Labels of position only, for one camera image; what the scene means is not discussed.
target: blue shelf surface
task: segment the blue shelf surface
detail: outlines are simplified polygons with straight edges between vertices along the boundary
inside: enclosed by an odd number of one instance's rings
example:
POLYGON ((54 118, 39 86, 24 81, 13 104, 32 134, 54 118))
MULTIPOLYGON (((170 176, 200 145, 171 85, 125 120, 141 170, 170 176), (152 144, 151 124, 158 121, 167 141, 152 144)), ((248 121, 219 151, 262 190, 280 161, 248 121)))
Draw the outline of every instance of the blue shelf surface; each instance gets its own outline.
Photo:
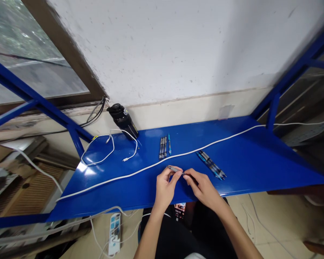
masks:
MULTIPOLYGON (((258 125, 258 122, 251 117, 237 117, 142 130, 139 132, 137 154, 126 162, 122 160, 134 153, 135 142, 129 141, 123 134, 113 135, 115 151, 101 164, 87 167, 80 163, 63 196, 118 176, 134 173, 158 162, 160 138, 168 133, 171 138, 172 155, 176 155, 203 147, 255 125, 258 125)), ((107 139, 108 136, 97 138, 85 154, 84 161, 93 163, 109 154, 113 145, 111 141, 106 144, 107 139)), ((132 177, 116 180, 61 200, 48 221, 94 215, 113 206, 120 206, 123 210, 152 207, 155 201, 156 176, 169 164, 184 170, 193 168, 207 174, 222 196, 324 184, 323 175, 317 173, 310 164, 265 127, 257 127, 216 143, 204 151, 226 173, 228 177, 225 181, 215 178, 196 153, 192 153, 163 161, 132 177)), ((195 200, 197 199, 191 187, 180 178, 172 204, 195 200)))

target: white wall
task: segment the white wall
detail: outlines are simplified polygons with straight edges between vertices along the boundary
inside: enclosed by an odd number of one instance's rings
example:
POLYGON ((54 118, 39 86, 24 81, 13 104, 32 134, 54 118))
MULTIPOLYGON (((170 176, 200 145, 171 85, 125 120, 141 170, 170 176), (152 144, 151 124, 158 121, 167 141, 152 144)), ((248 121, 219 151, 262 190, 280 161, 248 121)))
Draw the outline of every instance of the white wall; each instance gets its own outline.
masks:
POLYGON ((48 0, 111 103, 272 86, 324 25, 324 0, 48 0))

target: tiled floor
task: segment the tiled floor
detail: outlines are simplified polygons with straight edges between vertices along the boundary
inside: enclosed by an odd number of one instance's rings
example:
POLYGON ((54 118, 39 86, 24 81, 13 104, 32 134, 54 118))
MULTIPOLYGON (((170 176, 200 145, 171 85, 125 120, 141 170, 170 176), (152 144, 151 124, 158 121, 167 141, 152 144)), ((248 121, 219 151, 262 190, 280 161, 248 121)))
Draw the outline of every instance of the tiled floor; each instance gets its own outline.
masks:
MULTIPOLYGON (((296 259, 310 259, 313 253, 305 248, 302 241, 317 242, 324 239, 324 207, 313 206, 300 196, 272 196, 260 192, 251 194, 251 197, 261 223, 275 237, 258 222, 249 195, 228 197, 228 202, 262 256, 265 259, 293 259, 293 257, 296 259), (275 238, 282 243, 293 257, 286 252, 275 238)), ((141 220, 142 211, 139 210, 131 218, 123 217, 124 240, 132 234, 137 223, 141 220)), ((96 236, 101 246, 108 241, 109 220, 110 214, 100 216, 94 220, 96 236)), ((115 258, 133 258, 137 246, 138 240, 135 233, 132 238, 122 245, 120 253, 115 258)), ((61 259, 97 259, 99 256, 100 249, 96 245, 91 232, 80 238, 61 259)), ((314 258, 323 259, 324 256, 317 255, 314 258)))

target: blue metal frame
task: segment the blue metal frame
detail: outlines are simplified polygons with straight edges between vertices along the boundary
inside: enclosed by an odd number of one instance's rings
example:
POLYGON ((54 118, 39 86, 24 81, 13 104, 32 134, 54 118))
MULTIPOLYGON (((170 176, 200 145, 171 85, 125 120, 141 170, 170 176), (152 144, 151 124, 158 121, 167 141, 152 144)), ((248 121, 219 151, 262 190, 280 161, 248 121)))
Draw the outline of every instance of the blue metal frame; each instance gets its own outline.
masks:
POLYGON ((44 223, 49 218, 50 213, 32 214, 23 216, 12 216, 0 218, 0 228, 15 227, 21 225, 44 223))
MULTIPOLYGON (((310 45, 305 53, 293 64, 289 71, 283 76, 278 84, 270 91, 265 99, 253 111, 251 116, 258 119, 268 108, 267 129, 272 131, 275 121, 278 102, 280 96, 296 82, 300 76, 305 73, 309 67, 318 67, 324 69, 324 61, 317 60, 324 53, 324 31, 310 45)), ((35 90, 25 84, 7 68, 0 64, 0 83, 10 91, 14 92, 26 101, 15 109, 0 116, 0 126, 10 119, 18 116, 24 111, 32 107, 38 108, 40 111, 48 115, 53 120, 69 130, 72 140, 75 144, 79 156, 84 152, 80 138, 90 142, 93 138, 86 130, 76 124, 73 120, 63 114, 45 98, 39 95, 35 90)), ((17 217, 0 218, 0 228, 12 227, 23 224, 32 224, 38 222, 46 222, 49 214, 26 215, 17 217)))
POLYGON ((72 119, 63 114, 58 108, 52 105, 49 101, 38 94, 34 89, 24 83, 10 70, 0 64, 0 84, 5 86, 8 90, 14 92, 20 98, 24 99, 27 103, 8 111, 7 113, 0 116, 0 126, 7 122, 9 119, 27 111, 29 108, 35 106, 41 112, 48 115, 50 118, 68 128, 71 126, 76 131, 76 135, 90 142, 93 136, 88 133, 85 129, 75 123, 72 119))
MULTIPOLYGON (((278 102, 276 102, 276 96, 281 96, 285 91, 287 91, 307 71, 309 67, 324 69, 324 61, 318 60, 318 58, 323 53, 324 31, 310 45, 310 47, 304 52, 304 54, 292 65, 292 67, 282 77, 277 85, 252 112, 251 116, 254 119, 259 119, 269 107, 273 107, 275 109, 275 106, 278 106, 278 102)), ((276 116, 276 111, 274 109, 269 110, 269 112, 275 113, 275 115, 269 115, 269 121, 267 123, 268 127, 271 127, 271 124, 274 124, 276 116)))
MULTIPOLYGON (((14 117, 22 114, 29 109, 36 107, 47 116, 64 126, 69 130, 71 138, 76 146, 79 156, 84 152, 84 148, 81 144, 80 138, 87 142, 90 142, 93 136, 85 129, 75 123, 72 119, 63 114, 58 108, 52 105, 49 101, 38 94, 34 89, 29 87, 10 70, 0 64, 0 84, 5 86, 8 90, 14 92, 20 98, 26 101, 26 103, 6 112, 0 116, 0 126, 14 117)), ((0 228, 13 227, 25 224, 33 224, 46 222, 50 214, 37 214, 37 215, 24 215, 15 217, 3 217, 0 218, 0 228)))

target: smartphone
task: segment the smartphone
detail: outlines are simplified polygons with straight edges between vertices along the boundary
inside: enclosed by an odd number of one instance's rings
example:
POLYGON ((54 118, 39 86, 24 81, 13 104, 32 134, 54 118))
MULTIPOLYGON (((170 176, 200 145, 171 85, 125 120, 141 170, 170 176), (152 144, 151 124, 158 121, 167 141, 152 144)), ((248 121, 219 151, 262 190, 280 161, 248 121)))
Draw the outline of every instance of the smartphone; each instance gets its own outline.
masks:
POLYGON ((185 216, 186 203, 174 204, 176 221, 183 221, 185 216))

